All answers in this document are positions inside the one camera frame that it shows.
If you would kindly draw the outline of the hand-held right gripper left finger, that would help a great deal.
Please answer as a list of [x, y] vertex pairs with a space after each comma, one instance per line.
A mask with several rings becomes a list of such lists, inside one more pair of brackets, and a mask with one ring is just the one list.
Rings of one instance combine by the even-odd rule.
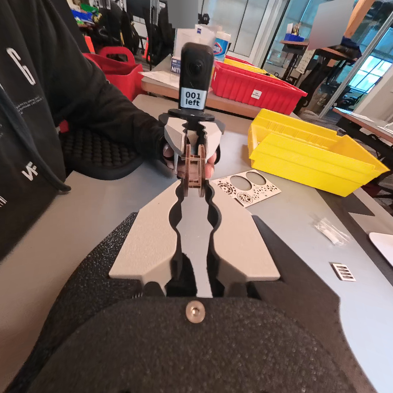
[[181, 181], [176, 180], [140, 209], [111, 267], [110, 278], [139, 280], [142, 285], [156, 282], [160, 287], [172, 279], [178, 234], [169, 216], [179, 202], [176, 190], [180, 186]]

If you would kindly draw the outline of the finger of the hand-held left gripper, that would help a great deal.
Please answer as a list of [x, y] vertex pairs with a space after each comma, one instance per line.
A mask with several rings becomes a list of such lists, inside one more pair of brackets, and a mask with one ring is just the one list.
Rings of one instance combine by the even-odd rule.
[[164, 126], [165, 143], [169, 144], [174, 151], [174, 168], [176, 169], [178, 158], [185, 154], [187, 143], [187, 131], [184, 124], [185, 120], [178, 117], [170, 117]]
[[222, 131], [216, 123], [199, 123], [202, 126], [202, 141], [205, 146], [205, 160], [210, 159], [219, 146]]

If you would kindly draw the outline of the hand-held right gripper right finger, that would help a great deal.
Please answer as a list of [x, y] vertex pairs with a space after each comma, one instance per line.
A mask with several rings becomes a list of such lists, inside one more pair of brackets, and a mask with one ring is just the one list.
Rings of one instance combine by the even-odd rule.
[[218, 281], [276, 281], [280, 273], [252, 214], [217, 184], [207, 182], [212, 226], [208, 272]]

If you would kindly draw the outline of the wooden spool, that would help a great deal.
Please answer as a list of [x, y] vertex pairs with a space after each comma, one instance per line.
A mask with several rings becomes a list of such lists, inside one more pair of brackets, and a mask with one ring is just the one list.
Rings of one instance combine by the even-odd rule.
[[[186, 143], [185, 154], [181, 157], [184, 162], [184, 197], [187, 197], [190, 189], [198, 189], [199, 197], [204, 197], [206, 185], [206, 153], [204, 145], [198, 145], [198, 153], [191, 154], [191, 144]], [[192, 179], [192, 169], [197, 170], [196, 179]]]

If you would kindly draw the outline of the wooden standing desk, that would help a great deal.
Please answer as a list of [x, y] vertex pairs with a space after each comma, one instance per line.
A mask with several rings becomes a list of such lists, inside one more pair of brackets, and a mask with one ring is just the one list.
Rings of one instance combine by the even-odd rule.
[[[283, 44], [282, 51], [286, 53], [293, 54], [292, 59], [289, 62], [287, 69], [285, 70], [282, 80], [288, 81], [289, 76], [291, 75], [292, 71], [294, 70], [296, 64], [298, 63], [299, 59], [305, 54], [308, 49], [308, 42], [303, 41], [280, 41]], [[348, 48], [342, 45], [337, 46], [340, 51], [334, 49], [333, 47], [323, 47], [314, 50], [314, 56], [321, 57], [322, 63], [327, 65], [330, 60], [333, 61], [345, 61], [345, 62], [356, 62], [359, 58], [361, 58], [361, 54], [359, 51], [356, 51], [353, 48]]]

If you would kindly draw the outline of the person's left hand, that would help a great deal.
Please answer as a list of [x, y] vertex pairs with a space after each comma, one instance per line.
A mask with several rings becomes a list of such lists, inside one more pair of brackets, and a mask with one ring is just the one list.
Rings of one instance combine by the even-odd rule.
[[[178, 178], [185, 177], [185, 161], [181, 158], [178, 158], [178, 163], [176, 169], [174, 168], [174, 151], [170, 147], [169, 144], [165, 144], [163, 148], [163, 157], [166, 166], [173, 170], [174, 174], [177, 175]], [[220, 159], [220, 147], [217, 148], [216, 152], [210, 157], [205, 165], [205, 178], [210, 179], [214, 174], [215, 164]], [[197, 180], [198, 179], [198, 168], [197, 166], [190, 166], [189, 170], [189, 179]]]

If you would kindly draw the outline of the white wipes canister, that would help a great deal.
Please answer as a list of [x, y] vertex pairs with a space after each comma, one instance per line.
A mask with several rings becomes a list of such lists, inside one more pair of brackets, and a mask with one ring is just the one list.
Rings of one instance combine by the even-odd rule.
[[219, 31], [216, 33], [216, 38], [213, 47], [213, 54], [214, 54], [215, 61], [224, 62], [226, 53], [229, 48], [230, 41], [231, 41], [230, 34], [224, 31]]

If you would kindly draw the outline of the white cardboard box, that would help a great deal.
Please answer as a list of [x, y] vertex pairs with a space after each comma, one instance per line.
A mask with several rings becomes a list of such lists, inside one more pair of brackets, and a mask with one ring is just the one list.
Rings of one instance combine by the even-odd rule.
[[176, 29], [173, 57], [180, 59], [183, 46], [188, 43], [197, 43], [214, 47], [216, 32], [206, 25], [195, 25], [192, 29]]

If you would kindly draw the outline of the red plastic tote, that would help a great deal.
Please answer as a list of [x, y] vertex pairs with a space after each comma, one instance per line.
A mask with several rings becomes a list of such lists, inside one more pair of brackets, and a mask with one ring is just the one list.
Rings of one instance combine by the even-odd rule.
[[307, 92], [267, 73], [216, 62], [211, 87], [225, 99], [290, 115]]

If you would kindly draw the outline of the laser-cut wooden sheet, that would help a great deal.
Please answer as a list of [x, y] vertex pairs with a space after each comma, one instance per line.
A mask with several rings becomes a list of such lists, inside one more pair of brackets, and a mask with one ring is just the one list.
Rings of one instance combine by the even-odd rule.
[[[248, 186], [238, 187], [235, 179], [242, 179]], [[254, 169], [213, 180], [213, 183], [245, 208], [281, 193], [280, 189]]]

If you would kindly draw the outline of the red plastic basket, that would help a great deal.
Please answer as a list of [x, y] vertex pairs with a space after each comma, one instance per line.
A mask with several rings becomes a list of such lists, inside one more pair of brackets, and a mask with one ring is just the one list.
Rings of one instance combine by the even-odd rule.
[[[143, 93], [141, 82], [143, 67], [136, 64], [134, 55], [126, 47], [107, 46], [99, 54], [84, 53], [86, 58], [94, 62], [105, 74], [107, 80], [116, 86], [130, 101]], [[125, 55], [126, 61], [117, 61], [108, 55]]]

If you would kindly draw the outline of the clear plastic bag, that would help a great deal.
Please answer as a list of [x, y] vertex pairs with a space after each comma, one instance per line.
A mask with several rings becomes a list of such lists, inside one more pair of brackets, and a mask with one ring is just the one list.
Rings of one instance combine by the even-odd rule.
[[314, 228], [328, 239], [334, 246], [344, 246], [350, 242], [347, 234], [337, 229], [332, 223], [326, 219], [319, 219], [313, 223]]

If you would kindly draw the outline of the yellow plastic bin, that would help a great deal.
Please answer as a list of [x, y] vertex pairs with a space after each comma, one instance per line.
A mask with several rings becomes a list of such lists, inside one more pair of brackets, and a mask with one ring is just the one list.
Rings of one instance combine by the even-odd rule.
[[253, 169], [346, 197], [389, 171], [348, 135], [261, 109], [248, 130]]

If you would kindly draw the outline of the small slotted wooden piece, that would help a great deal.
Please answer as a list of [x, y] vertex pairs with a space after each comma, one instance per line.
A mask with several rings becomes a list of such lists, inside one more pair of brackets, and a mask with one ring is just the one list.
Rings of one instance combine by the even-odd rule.
[[337, 278], [344, 282], [356, 282], [356, 278], [345, 264], [329, 263]]

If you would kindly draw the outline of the white paper sheet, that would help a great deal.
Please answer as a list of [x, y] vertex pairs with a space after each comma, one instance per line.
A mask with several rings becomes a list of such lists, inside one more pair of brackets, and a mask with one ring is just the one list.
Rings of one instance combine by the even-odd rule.
[[296, 67], [296, 71], [299, 72], [300, 74], [304, 74], [308, 64], [311, 62], [311, 60], [314, 58], [315, 56], [315, 51], [316, 50], [306, 50], [300, 60], [300, 62], [298, 63], [297, 67]]

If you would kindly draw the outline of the white flat device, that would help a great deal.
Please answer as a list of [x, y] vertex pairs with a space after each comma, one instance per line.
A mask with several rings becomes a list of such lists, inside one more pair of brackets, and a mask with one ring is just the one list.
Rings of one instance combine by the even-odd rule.
[[393, 266], [393, 235], [371, 232], [369, 239], [387, 262]]

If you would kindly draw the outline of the wooden side table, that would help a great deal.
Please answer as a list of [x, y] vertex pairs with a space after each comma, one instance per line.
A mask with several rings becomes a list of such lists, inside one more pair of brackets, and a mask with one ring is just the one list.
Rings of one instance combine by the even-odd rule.
[[340, 115], [337, 126], [346, 132], [352, 139], [376, 149], [379, 144], [383, 147], [392, 147], [392, 123], [383, 120], [360, 117], [353, 112], [334, 107], [333, 112]]

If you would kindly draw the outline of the person's black hoodie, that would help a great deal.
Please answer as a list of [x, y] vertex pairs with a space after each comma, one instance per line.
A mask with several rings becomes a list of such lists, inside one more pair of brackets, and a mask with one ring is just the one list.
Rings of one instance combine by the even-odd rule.
[[98, 108], [108, 86], [52, 1], [1, 1], [3, 260], [59, 194], [71, 191], [57, 126]]

